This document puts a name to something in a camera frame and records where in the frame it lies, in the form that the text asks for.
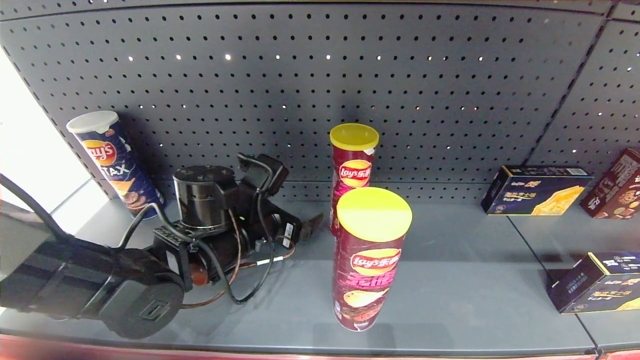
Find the perforated metal panel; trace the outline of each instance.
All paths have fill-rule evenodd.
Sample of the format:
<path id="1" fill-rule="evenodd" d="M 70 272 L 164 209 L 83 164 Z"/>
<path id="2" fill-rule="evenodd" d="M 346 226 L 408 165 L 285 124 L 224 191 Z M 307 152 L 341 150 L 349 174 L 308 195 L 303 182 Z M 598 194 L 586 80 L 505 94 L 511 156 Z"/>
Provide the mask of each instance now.
<path id="1" fill-rule="evenodd" d="M 94 10 L 132 8 L 140 6 L 166 6 L 169 4 L 219 4 L 234 3 L 235 0 L 2 0 L 0 1 L 0 21 L 61 13 L 86 12 Z M 254 0 L 254 3 L 275 3 L 277 0 Z M 608 1 L 430 1 L 431 3 L 465 3 L 465 4 L 494 4 L 500 6 L 517 6 L 531 8 L 549 8 L 555 10 L 570 10 L 576 12 L 604 13 Z"/>
<path id="2" fill-rule="evenodd" d="M 600 177 L 640 143 L 640 24 L 612 21 L 530 163 L 579 164 Z"/>
<path id="3" fill-rule="evenodd" d="M 640 22 L 640 1 L 624 1 L 616 6 L 612 17 L 614 19 Z"/>
<path id="4" fill-rule="evenodd" d="M 381 133 L 374 181 L 487 183 L 542 134 L 597 15 L 446 4 L 141 7 L 1 28 L 43 109 L 113 109 L 157 180 L 265 152 L 328 181 L 328 132 Z M 76 150 L 92 173 L 99 173 Z"/>

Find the wire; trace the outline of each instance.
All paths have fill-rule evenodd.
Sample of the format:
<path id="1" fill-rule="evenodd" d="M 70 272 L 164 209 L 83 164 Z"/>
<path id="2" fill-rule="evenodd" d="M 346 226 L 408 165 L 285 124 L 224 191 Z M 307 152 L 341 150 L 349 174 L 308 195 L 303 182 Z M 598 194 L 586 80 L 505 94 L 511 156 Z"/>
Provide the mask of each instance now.
<path id="1" fill-rule="evenodd" d="M 67 234 L 60 225 L 53 219 L 53 217 L 45 210 L 42 205 L 40 205 L 34 198 L 32 198 L 26 191 L 24 191 L 21 187 L 11 181 L 4 174 L 0 173 L 0 184 L 4 186 L 9 192 L 12 192 L 15 196 L 18 197 L 22 202 L 27 204 L 32 210 L 33 213 L 39 217 L 42 222 L 51 230 L 56 239 L 59 240 L 69 240 L 72 238 L 72 235 Z"/>
<path id="2" fill-rule="evenodd" d="M 236 259 L 236 267 L 234 268 L 234 272 L 233 274 L 231 274 L 231 279 L 229 279 L 229 285 L 231 285 L 234 280 L 236 279 L 236 275 L 238 274 L 238 270 L 240 270 L 240 260 L 242 258 L 242 244 L 240 242 L 240 228 L 238 227 L 238 224 L 236 222 L 236 216 L 233 213 L 233 211 L 231 209 L 228 210 L 229 211 L 229 215 L 231 216 L 231 221 L 234 223 L 234 229 L 236 230 L 236 239 L 238 242 L 238 257 Z M 203 302 L 197 302 L 195 304 L 183 304 L 180 308 L 181 309 L 194 309 L 196 307 L 201 307 L 201 306 L 205 306 L 205 305 L 209 305 L 212 302 L 220 299 L 222 297 L 222 295 L 224 295 L 226 293 L 225 290 L 220 291 L 216 296 L 212 297 L 209 300 L 203 301 Z"/>
<path id="3" fill-rule="evenodd" d="M 188 243 L 193 243 L 195 241 L 195 239 L 192 239 L 189 236 L 186 236 L 185 234 L 182 234 L 181 232 L 179 232 L 178 230 L 176 230 L 173 227 L 173 225 L 171 224 L 171 222 L 169 222 L 169 220 L 166 217 L 166 214 L 164 213 L 164 211 L 162 210 L 162 208 L 160 207 L 160 205 L 158 203 L 150 202 L 144 208 L 142 208 L 142 210 L 133 219 L 133 221 L 131 222 L 131 224 L 127 228 L 127 231 L 124 233 L 124 236 L 122 236 L 122 240 L 120 240 L 120 244 L 116 248 L 116 251 L 122 251 L 127 247 L 127 245 L 129 244 L 129 240 L 131 240 L 131 236 L 135 232 L 135 230 L 138 227 L 138 225 L 140 225 L 140 222 L 144 219 L 145 214 L 151 208 L 155 209 L 155 211 L 158 214 L 158 217 L 160 218 L 160 221 L 162 222 L 163 226 L 167 230 L 169 230 L 169 232 L 171 232 L 173 235 L 175 235 L 178 239 L 180 239 L 182 241 L 186 241 Z"/>
<path id="4" fill-rule="evenodd" d="M 286 239 L 286 240 L 289 240 L 289 241 L 291 240 L 291 239 L 289 239 L 288 237 L 286 237 L 284 235 L 278 235 L 278 236 L 276 236 L 274 238 L 274 240 L 277 240 L 277 239 L 280 239 L 280 238 L 281 239 Z M 277 258 L 273 258 L 273 262 L 282 261 L 284 259 L 287 259 L 287 258 L 291 257 L 294 252 L 296 252 L 296 244 L 292 241 L 291 242 L 291 250 L 289 250 L 283 256 L 278 256 Z M 250 263 L 242 263 L 242 264 L 240 264 L 240 268 L 241 269 L 246 269 L 246 268 L 251 268 L 251 267 L 254 267 L 254 266 L 262 265 L 262 264 L 265 263 L 265 261 L 269 261 L 269 260 L 265 259 L 265 260 L 259 260 L 259 261 L 252 261 Z"/>
<path id="5" fill-rule="evenodd" d="M 207 246 L 207 244 L 205 244 L 202 240 L 197 240 L 198 245 L 200 246 L 200 248 L 202 250 L 204 250 L 204 252 L 207 253 L 207 255 L 209 256 L 209 258 L 211 259 L 211 262 L 213 263 L 213 266 L 216 268 L 216 271 L 218 272 L 218 276 L 220 277 L 220 280 L 223 282 L 222 284 L 225 287 L 225 291 L 228 293 L 229 297 L 231 298 L 231 300 L 233 300 L 233 302 L 237 305 L 241 305 L 244 304 L 245 302 L 249 301 L 257 292 L 258 290 L 260 290 L 260 288 L 262 287 L 262 285 L 264 284 L 264 281 L 266 280 L 267 276 L 269 275 L 269 272 L 271 271 L 271 265 L 273 264 L 273 257 L 275 255 L 275 249 L 273 247 L 273 239 L 271 238 L 271 235 L 269 234 L 268 228 L 266 226 L 266 224 L 264 223 L 264 219 L 262 218 L 262 210 L 260 207 L 261 201 L 262 200 L 262 194 L 259 192 L 258 194 L 258 213 L 260 216 L 260 222 L 262 222 L 262 226 L 267 234 L 268 237 L 268 242 L 269 242 L 269 246 L 271 247 L 271 255 L 269 257 L 269 266 L 267 267 L 267 270 L 265 270 L 264 275 L 262 275 L 262 278 L 260 279 L 260 281 L 258 282 L 258 284 L 256 284 L 256 286 L 253 288 L 253 290 L 245 297 L 238 299 L 234 296 L 233 291 L 231 290 L 231 286 L 229 284 L 229 281 L 227 280 L 227 277 L 225 276 L 225 272 L 222 269 L 222 266 L 220 265 L 220 262 L 218 261 L 218 257 L 216 256 L 215 251 L 213 251 L 213 249 L 211 249 L 209 246 Z"/>

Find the shelf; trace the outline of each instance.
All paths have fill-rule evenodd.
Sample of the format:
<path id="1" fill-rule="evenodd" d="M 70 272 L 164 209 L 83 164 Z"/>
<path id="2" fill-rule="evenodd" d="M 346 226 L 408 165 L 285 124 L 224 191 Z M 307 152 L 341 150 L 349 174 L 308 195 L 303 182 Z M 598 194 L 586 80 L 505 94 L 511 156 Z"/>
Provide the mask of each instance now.
<path id="1" fill-rule="evenodd" d="M 328 209 L 326 202 L 281 206 L 303 218 Z M 333 238 L 325 230 L 275 265 L 247 305 L 237 307 L 223 297 L 183 310 L 141 341 L 123 340 L 96 321 L 55 322 L 13 310 L 0 316 L 0 329 L 111 346 L 302 354 L 515 357 L 583 354 L 593 348 L 577 318 L 553 308 L 544 270 L 506 217 L 488 217 L 477 206 L 462 205 L 416 204 L 413 211 L 395 283 L 367 332 L 349 332 L 334 319 Z M 176 216 L 173 206 L 169 216 Z M 77 235 L 113 246 L 130 221 L 112 200 Z M 142 223 L 131 246 L 148 245 L 158 223 Z M 243 272 L 234 288 L 248 291 L 261 271 Z M 210 288 L 192 292 L 187 301 L 214 293 Z"/>
<path id="2" fill-rule="evenodd" d="M 593 219 L 575 204 L 561 217 L 511 217 L 511 220 L 549 270 L 569 269 L 589 251 L 640 249 L 638 219 Z M 640 311 L 588 313 L 579 317 L 605 351 L 640 347 L 637 331 Z"/>

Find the lay's chip canister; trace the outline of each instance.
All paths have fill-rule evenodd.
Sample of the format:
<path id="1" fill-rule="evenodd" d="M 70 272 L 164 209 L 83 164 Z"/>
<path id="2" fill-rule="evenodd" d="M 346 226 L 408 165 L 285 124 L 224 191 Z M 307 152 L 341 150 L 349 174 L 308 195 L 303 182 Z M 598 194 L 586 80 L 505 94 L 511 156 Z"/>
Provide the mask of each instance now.
<path id="1" fill-rule="evenodd" d="M 333 312 L 351 331 L 373 326 L 396 275 L 412 211 L 386 189 L 357 188 L 338 201 Z"/>
<path id="2" fill-rule="evenodd" d="M 370 126 L 341 124 L 329 134 L 333 145 L 333 186 L 331 194 L 331 233 L 338 237 L 340 222 L 335 214 L 338 200 L 349 190 L 369 185 L 371 163 L 380 136 Z"/>
<path id="3" fill-rule="evenodd" d="M 67 130 L 82 144 L 133 216 L 151 202 L 164 205 L 162 194 L 131 151 L 117 113 L 95 111 L 80 115 L 67 124 Z M 145 219 L 156 215 L 150 209 Z"/>

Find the white wall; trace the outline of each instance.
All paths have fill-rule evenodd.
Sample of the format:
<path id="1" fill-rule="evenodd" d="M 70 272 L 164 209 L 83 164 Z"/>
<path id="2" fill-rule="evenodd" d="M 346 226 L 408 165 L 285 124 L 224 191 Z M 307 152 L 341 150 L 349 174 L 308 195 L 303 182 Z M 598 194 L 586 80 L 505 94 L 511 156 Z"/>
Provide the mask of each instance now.
<path id="1" fill-rule="evenodd" d="M 1 51 L 0 84 L 0 172 L 47 211 L 57 209 L 53 216 L 60 226 L 76 232 L 107 201 L 106 195 L 89 181 L 89 173 Z M 78 197 L 67 200 L 74 193 Z M 2 186 L 0 199 L 26 208 Z"/>

